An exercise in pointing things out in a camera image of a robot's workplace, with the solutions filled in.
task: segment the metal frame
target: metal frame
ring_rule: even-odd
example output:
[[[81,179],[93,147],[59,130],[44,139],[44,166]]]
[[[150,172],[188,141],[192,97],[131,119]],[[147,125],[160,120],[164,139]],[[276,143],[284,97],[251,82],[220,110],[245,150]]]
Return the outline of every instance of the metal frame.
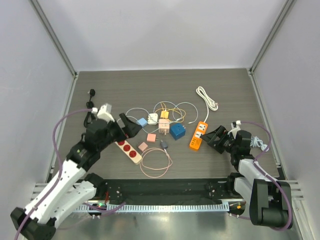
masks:
[[[247,69],[247,72],[248,72],[248,75],[251,79],[254,93],[255,93],[255,96],[256,96],[260,111],[261,111],[264,125],[270,131],[271,136],[273,138],[273,141],[271,144],[272,144],[272,148],[273,148],[274,159],[276,161],[277,167],[280,167],[283,169],[284,176],[286,176],[285,175],[286,169],[281,164],[281,159],[282,159],[281,151],[278,148],[279,144],[278,144],[277,138],[273,134],[273,132],[274,132],[273,127],[270,124],[269,114],[265,108],[266,104],[264,102],[263,96],[261,95],[261,91],[259,90],[259,86],[256,81],[255,71],[257,70],[257,67],[259,66],[259,63],[261,62],[261,59],[264,57],[270,44],[272,43],[273,39],[276,37],[278,31],[280,30],[282,23],[285,21],[286,17],[288,16],[290,10],[292,9],[292,7],[294,6],[295,3],[296,3],[296,0],[287,0],[285,2],[285,4],[283,5],[283,7],[280,11],[280,14],[278,15],[275,23],[273,24],[273,27],[272,27],[270,33],[268,34],[268,36],[265,39],[258,55],[256,56],[256,58],[252,64],[252,67]],[[293,209],[293,212],[295,215],[295,219],[298,223],[300,233],[301,233],[303,239],[315,240],[316,238],[315,238],[313,231],[310,227],[308,216],[307,216],[307,213],[305,210],[306,203],[304,201],[304,198],[303,198],[302,192],[300,190],[300,187],[298,185],[298,182],[296,180],[289,180],[287,182],[290,184],[291,192],[293,194],[292,195],[292,209]]]
[[[198,195],[199,194],[199,189],[197,188],[197,182],[198,183],[206,183],[207,181],[210,182],[210,180],[212,180],[212,183],[213,183],[213,187],[214,189],[216,189],[217,191],[215,192],[215,195],[216,197],[212,197],[212,198],[208,198],[206,205],[205,204],[198,204],[198,205],[195,205],[195,204],[189,204],[188,201],[185,203],[185,204],[181,204],[181,205],[174,205],[174,206],[188,206],[189,210],[192,210],[194,212],[194,210],[196,209],[199,209],[200,206],[211,206],[211,205],[217,205],[219,206],[219,204],[221,203],[238,203],[238,202],[243,202],[244,199],[241,198],[241,197],[237,197],[237,196],[234,196],[234,197],[231,197],[225,190],[225,183],[220,183],[221,180],[227,180],[227,179],[219,179],[219,178],[213,178],[213,179],[201,179],[201,178],[195,178],[195,179],[189,179],[190,182],[191,181],[194,181],[193,184],[191,185],[191,188],[196,188],[196,189],[193,189],[190,193],[188,191],[188,193],[186,193],[186,196],[189,196],[190,194],[195,194],[195,195]],[[120,203],[123,202],[123,199],[121,200],[118,200],[118,198],[116,197],[117,195],[121,195],[121,192],[126,192],[126,196],[130,199],[131,203],[129,203],[128,205],[130,206],[137,206],[137,208],[139,208],[139,206],[145,206],[144,204],[139,204],[139,199],[136,198],[135,200],[133,200],[134,196],[135,196],[135,193],[134,192],[128,192],[128,189],[133,189],[131,188],[132,186],[138,186],[138,187],[141,187],[140,185],[140,181],[143,181],[145,183],[148,183],[150,185],[150,183],[156,181],[156,182],[168,182],[170,184],[171,187],[176,187],[177,189],[180,188],[180,182],[183,183],[183,182],[189,182],[188,179],[157,179],[157,180],[154,180],[154,179],[105,179],[106,183],[108,183],[108,186],[111,184],[112,185],[112,188],[114,188],[115,190],[119,190],[120,193],[114,193],[114,197],[113,198],[110,198],[109,199],[109,203],[110,204],[116,204],[116,205],[119,205]],[[291,188],[291,198],[292,198],[292,202],[295,202],[296,204],[294,205],[295,206],[295,210],[302,210],[303,209],[303,195],[302,195],[302,192],[301,192],[301,189],[300,189],[300,186],[298,184],[297,181],[295,180],[282,180],[282,182],[287,182],[289,185],[290,185],[290,188]],[[73,186],[78,188],[80,186],[80,182],[78,183],[75,183]],[[125,185],[124,188],[127,188],[127,189],[122,189],[121,187],[114,187],[114,186],[122,186],[123,187],[123,184]],[[32,193],[32,196],[31,196],[31,200],[34,200],[36,197],[39,196],[40,193],[43,192],[43,190],[45,189],[45,187],[48,185],[48,183],[37,183],[34,187],[34,190],[33,190],[33,193]],[[74,188],[73,187],[70,187],[69,190],[67,191],[68,194],[74,192]],[[208,192],[209,195],[211,196],[211,190],[210,189],[203,189],[203,192],[206,193]],[[91,200],[88,200],[87,201],[88,203],[90,204],[93,204],[93,203],[104,203],[105,200],[104,199],[101,199],[101,198],[93,198]],[[169,207],[168,205],[166,205],[165,201],[161,201],[159,202],[161,205],[159,204],[155,204],[155,205],[149,205],[147,204],[148,206],[152,206],[152,207],[158,207],[158,206],[167,206]],[[86,206],[79,206],[76,210],[74,210],[74,212],[76,213],[79,213],[79,212],[83,212],[83,213],[86,213],[87,212],[87,207]]]
[[[66,64],[67,68],[69,69],[69,71],[71,72],[71,74],[74,77],[74,80],[73,80],[71,88],[70,88],[70,93],[69,93],[69,96],[67,99],[67,103],[66,103],[66,106],[64,109],[64,115],[65,115],[69,111],[72,95],[73,95],[75,85],[76,85],[76,82],[78,79],[78,74],[75,71],[72,63],[70,62],[64,48],[62,47],[57,35],[55,34],[49,20],[47,19],[43,9],[41,8],[38,0],[29,0],[29,2],[32,5],[32,7],[34,8],[36,14],[38,15],[40,21],[42,22],[45,30],[47,31],[53,44],[55,45],[56,49],[58,50],[64,63]],[[269,34],[268,34],[266,40],[264,41],[258,55],[256,56],[256,58],[252,64],[252,67],[247,70],[248,75],[249,75],[251,82],[252,82],[252,86],[253,86],[257,101],[258,101],[259,108],[261,110],[263,122],[264,122],[265,126],[267,127],[267,129],[270,131],[271,136],[273,137],[273,142],[272,142],[273,156],[274,156],[274,159],[276,161],[277,166],[280,168],[281,168],[281,153],[277,148],[277,146],[278,146],[277,139],[273,135],[272,126],[270,124],[269,117],[268,117],[268,112],[266,111],[265,104],[264,104],[263,98],[261,96],[261,92],[259,91],[259,86],[257,85],[257,81],[255,78],[255,70],[257,69],[261,59],[263,58],[264,54],[266,53],[272,40],[275,38],[277,32],[279,31],[282,23],[284,22],[285,18],[289,14],[289,12],[292,9],[295,2],[296,2],[296,0],[287,0],[285,2],[285,4],[283,5],[275,23],[272,26],[271,31],[269,32]],[[59,146],[61,138],[62,138],[64,126],[65,126],[65,124],[63,123],[58,131],[58,136],[57,136],[57,145],[58,146]],[[53,173],[53,170],[55,167],[55,165],[54,165],[55,159],[56,159],[56,154],[53,152],[51,164],[50,164],[51,167],[50,167],[48,174],[47,174],[47,181],[50,181],[50,179],[52,177],[52,173]],[[288,182],[290,183],[291,189],[293,191],[292,193],[294,193],[292,195],[292,207],[293,207],[293,211],[294,211],[294,214],[296,217],[296,221],[297,221],[298,226],[300,228],[301,235],[304,239],[308,239],[308,240],[315,239],[313,232],[310,228],[309,222],[308,222],[308,217],[307,217],[307,214],[305,211],[305,201],[303,199],[302,192],[300,190],[298,182],[296,182],[295,180],[288,181]],[[46,185],[46,183],[36,184],[35,191],[33,193],[33,197],[35,196],[35,194],[37,194],[37,190],[39,190],[39,187],[41,189],[44,187],[44,185]]]
[[[275,38],[277,32],[279,31],[282,23],[286,19],[287,15],[289,14],[290,10],[296,3],[296,0],[286,0],[285,4],[283,5],[277,19],[275,20],[271,31],[269,32],[268,36],[266,37],[258,55],[256,56],[255,60],[253,61],[252,67],[250,68],[250,72],[254,73],[257,69],[262,57],[264,56],[265,52],[267,51],[270,43]]]
[[[64,48],[62,47],[54,29],[52,28],[49,20],[47,19],[47,16],[44,13],[43,9],[41,8],[38,0],[29,0],[29,2],[32,5],[35,13],[39,17],[40,21],[42,22],[49,37],[51,38],[53,45],[56,47],[56,49],[59,52],[60,56],[62,57],[64,63],[66,64],[67,68],[71,72],[72,76],[75,78],[77,75],[77,72],[76,72],[75,68],[73,67],[73,65],[71,64]]]
[[[69,112],[69,108],[70,108],[72,96],[73,96],[74,91],[75,91],[75,87],[76,87],[76,82],[78,80],[78,76],[79,76],[79,74],[76,73],[76,75],[75,75],[75,77],[74,77],[74,79],[72,81],[71,88],[70,88],[70,91],[69,91],[69,95],[68,95],[68,98],[67,98],[67,101],[66,101],[62,116],[65,116]],[[60,142],[61,142],[61,139],[62,139],[62,134],[64,132],[65,125],[66,125],[66,121],[63,121],[61,123],[60,127],[58,128],[58,131],[57,131],[56,145],[58,146],[58,148],[60,146]],[[57,154],[53,150],[52,151],[51,161],[50,161],[50,168],[49,168],[48,173],[47,173],[46,178],[45,178],[45,182],[46,183],[50,182],[50,180],[52,178],[52,175],[53,175],[54,169],[55,169],[56,158],[57,158]]]

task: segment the gray tabletop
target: gray tabletop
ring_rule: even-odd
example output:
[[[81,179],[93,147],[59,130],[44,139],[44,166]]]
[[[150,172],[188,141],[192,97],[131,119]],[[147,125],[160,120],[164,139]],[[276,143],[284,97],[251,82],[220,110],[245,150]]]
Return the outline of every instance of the gray tabletop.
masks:
[[[112,115],[116,119],[119,118],[120,113],[125,113],[131,108],[145,108],[153,112],[155,104],[160,101],[170,101],[175,104],[190,102],[197,107],[199,117],[195,123],[188,124],[195,119],[196,111],[188,104],[180,106],[186,111],[183,122],[186,127],[184,137],[174,140],[170,134],[163,135],[156,132],[157,142],[147,142],[147,144],[149,147],[158,148],[160,139],[163,139],[169,145],[168,153],[173,160],[173,165],[163,178],[225,178],[231,172],[235,172],[230,164],[228,153],[219,154],[204,142],[197,152],[189,149],[189,143],[198,122],[203,121],[207,115],[205,102],[196,94],[198,86],[204,87],[207,94],[219,104],[218,111],[210,110],[209,112],[207,133],[220,125],[229,130],[231,122],[236,120],[262,124],[254,90],[245,69],[80,72],[69,111],[86,108],[90,89],[96,91],[92,99],[95,106],[99,107],[104,103],[112,104]],[[85,113],[79,113],[67,119],[59,147],[61,156],[66,156],[70,148],[80,140],[81,133],[85,131],[83,127],[85,115]],[[148,116],[143,110],[133,110],[128,115],[136,118]],[[249,124],[243,124],[241,127],[267,143],[268,137],[262,129]],[[148,132],[156,128],[150,125],[145,127]],[[128,142],[138,148],[138,145],[146,142],[146,139],[147,134],[141,130]],[[260,152],[259,148],[251,150],[254,156]],[[166,155],[161,152],[148,154],[143,162],[156,168],[168,165]],[[259,163],[272,176],[279,176],[271,151],[262,156]],[[160,174],[151,170],[146,172],[152,176]],[[135,165],[115,144],[108,146],[101,153],[100,160],[89,170],[89,173],[96,173],[105,179],[147,178],[141,173],[139,165]]]
[[[302,240],[297,224],[286,231],[258,227],[225,212],[127,213],[84,220],[86,213],[72,213],[52,240]]]

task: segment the robotic arm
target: robotic arm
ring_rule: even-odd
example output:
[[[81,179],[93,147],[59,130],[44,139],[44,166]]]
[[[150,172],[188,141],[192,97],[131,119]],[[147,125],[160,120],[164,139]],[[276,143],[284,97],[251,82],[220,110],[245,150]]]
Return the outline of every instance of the robotic arm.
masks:
[[[76,189],[67,194],[73,184],[100,159],[101,151],[113,142],[133,138],[142,129],[141,125],[129,120],[124,113],[119,115],[124,123],[124,127],[121,128],[110,111],[111,106],[109,104],[101,106],[99,111],[97,108],[92,109],[97,119],[88,125],[81,141],[71,148],[63,162],[59,182],[32,212],[22,228],[21,234],[28,240],[50,240],[59,225],[75,208],[95,196],[102,196],[106,192],[104,179],[90,173]],[[10,216],[16,229],[20,227],[22,221],[32,211],[39,199],[48,194],[58,176],[57,173],[37,198],[24,209],[16,207],[12,211]]]
[[[290,185],[269,176],[259,165],[250,154],[251,133],[241,130],[240,124],[240,121],[233,122],[232,130],[229,132],[224,126],[220,126],[201,138],[218,153],[226,151],[230,154],[231,164],[238,173],[228,176],[229,190],[239,193],[249,204],[252,224],[283,228],[288,225],[288,219],[292,214]],[[276,184],[281,187],[285,196]],[[286,228],[290,229],[292,225],[290,219]]]

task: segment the dark wooden surface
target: dark wooden surface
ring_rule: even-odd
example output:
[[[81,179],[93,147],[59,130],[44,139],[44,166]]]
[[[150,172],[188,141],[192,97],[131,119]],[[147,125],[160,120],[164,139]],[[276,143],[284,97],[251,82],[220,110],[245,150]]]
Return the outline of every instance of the dark wooden surface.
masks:
[[[167,141],[168,153],[173,160],[173,165],[163,178],[224,178],[235,172],[228,153],[219,154],[205,143],[202,143],[197,152],[189,149],[195,127],[207,115],[205,102],[196,94],[198,86],[204,87],[207,94],[219,104],[218,111],[209,112],[207,132],[213,131],[220,125],[229,130],[231,122],[236,120],[262,123],[254,90],[245,69],[80,72],[69,111],[86,108],[89,89],[96,91],[96,96],[92,99],[96,107],[104,103],[112,104],[112,115],[115,119],[130,108],[145,108],[152,112],[155,104],[160,101],[171,101],[175,104],[191,102],[197,107],[199,118],[195,123],[188,124],[195,119],[196,111],[188,104],[180,106],[187,113],[183,123],[186,127],[184,137],[175,141],[170,134],[163,136],[156,133],[159,139]],[[67,119],[59,148],[61,156],[65,157],[70,148],[80,140],[81,133],[85,131],[83,127],[85,115],[80,113]],[[140,110],[133,110],[128,115],[147,118],[146,112]],[[156,126],[147,126],[145,129],[150,132],[156,129]],[[242,129],[251,132],[253,136],[258,136],[265,143],[268,140],[266,133],[258,127],[245,124],[242,125]],[[129,142],[138,148],[146,138],[147,134],[141,130]],[[158,140],[156,143],[147,144],[149,147],[159,147],[159,142]],[[254,156],[260,152],[259,148],[251,150]],[[259,162],[272,176],[278,176],[271,151],[262,156]],[[164,153],[150,153],[145,157],[144,163],[151,167],[165,167],[168,160]],[[89,171],[92,172],[106,179],[146,178],[141,173],[140,167],[115,144],[102,152],[101,159]]]

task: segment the white wall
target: white wall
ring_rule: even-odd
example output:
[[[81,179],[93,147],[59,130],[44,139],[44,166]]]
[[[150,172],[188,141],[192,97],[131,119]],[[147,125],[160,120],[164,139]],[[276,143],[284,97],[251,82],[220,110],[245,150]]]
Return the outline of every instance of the white wall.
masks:
[[[72,75],[27,0],[0,7],[0,235],[13,239],[14,207],[43,182],[52,130],[63,114]]]
[[[296,1],[255,73],[290,179],[320,239],[320,1]]]
[[[78,71],[251,67],[285,0],[39,0]]]

